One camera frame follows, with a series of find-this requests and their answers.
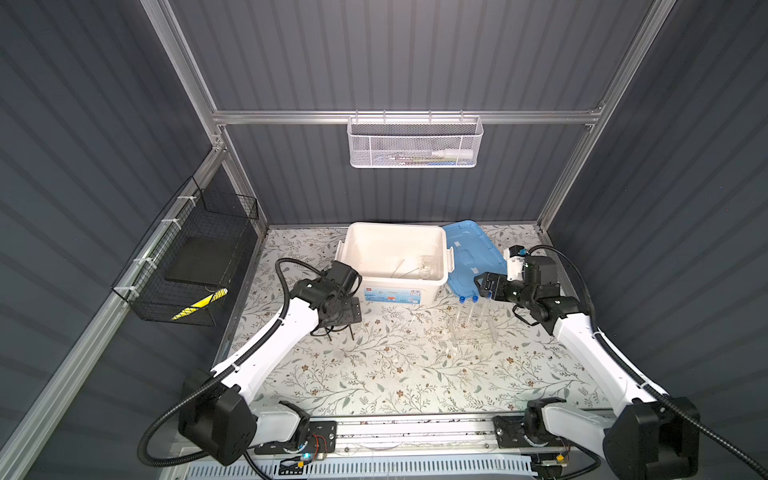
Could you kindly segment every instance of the label on box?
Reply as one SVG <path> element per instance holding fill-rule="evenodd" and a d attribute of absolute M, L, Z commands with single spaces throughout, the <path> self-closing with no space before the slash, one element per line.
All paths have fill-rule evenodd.
<path fill-rule="evenodd" d="M 422 291 L 409 288 L 367 287 L 366 300 L 369 302 L 410 303 L 419 305 L 422 302 Z"/>

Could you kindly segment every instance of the floral tablecloth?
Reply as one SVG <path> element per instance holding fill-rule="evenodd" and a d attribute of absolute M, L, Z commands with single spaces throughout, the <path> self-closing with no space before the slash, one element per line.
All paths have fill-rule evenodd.
<path fill-rule="evenodd" d="M 533 225 L 483 230 L 499 247 L 539 243 Z M 270 230 L 233 350 L 282 306 L 274 262 L 280 257 L 330 265 L 345 228 Z M 289 285 L 307 273 L 286 265 Z M 435 306 L 361 302 L 362 323 L 327 338 L 302 339 L 272 371 L 254 402 L 289 400 L 313 415 L 382 415 L 522 410 L 530 399 L 560 396 L 582 408 L 609 407 L 584 367 L 542 327 L 495 303 L 498 342 L 451 345 L 458 298 L 444 288 Z"/>

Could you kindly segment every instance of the white bottle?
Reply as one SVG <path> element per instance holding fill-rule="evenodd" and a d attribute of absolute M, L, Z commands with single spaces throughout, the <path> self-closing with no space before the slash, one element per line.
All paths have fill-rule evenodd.
<path fill-rule="evenodd" d="M 444 150 L 433 151 L 432 156 L 437 158 L 471 160 L 475 156 L 475 151 L 471 148 L 446 148 Z"/>

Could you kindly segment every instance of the red wire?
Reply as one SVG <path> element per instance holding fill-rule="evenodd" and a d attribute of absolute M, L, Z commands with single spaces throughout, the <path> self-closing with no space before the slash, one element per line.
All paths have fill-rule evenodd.
<path fill-rule="evenodd" d="M 317 450 L 319 450 L 319 448 L 320 448 L 320 442 L 319 442 L 319 440 L 317 440 L 318 437 L 323 439 L 323 444 L 325 445 L 325 450 L 326 450 L 325 453 L 328 453 L 328 442 L 326 442 L 326 438 L 324 436 L 322 436 L 322 435 L 314 435 L 314 434 L 312 434 L 312 436 L 315 437 L 315 442 L 317 442 L 317 449 L 315 450 L 315 458 L 317 458 Z"/>
<path fill-rule="evenodd" d="M 315 461 L 315 458 L 317 458 L 317 452 L 320 450 L 320 440 L 317 438 L 317 435 L 312 435 L 315 437 L 315 456 L 312 457 L 312 461 Z"/>

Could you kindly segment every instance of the vent grille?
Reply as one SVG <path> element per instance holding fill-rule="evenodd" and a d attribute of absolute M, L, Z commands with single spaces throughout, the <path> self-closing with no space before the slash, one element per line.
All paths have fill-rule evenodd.
<path fill-rule="evenodd" d="M 310 463 L 301 475 L 279 475 L 278 460 L 257 459 L 256 464 L 271 478 L 386 478 L 417 475 L 525 475 L 536 476 L 531 459 L 501 453 L 475 455 L 420 455 L 396 457 L 328 458 Z M 212 460 L 191 464 L 187 478 L 206 480 L 251 480 L 258 478 L 244 460 L 223 467 Z"/>

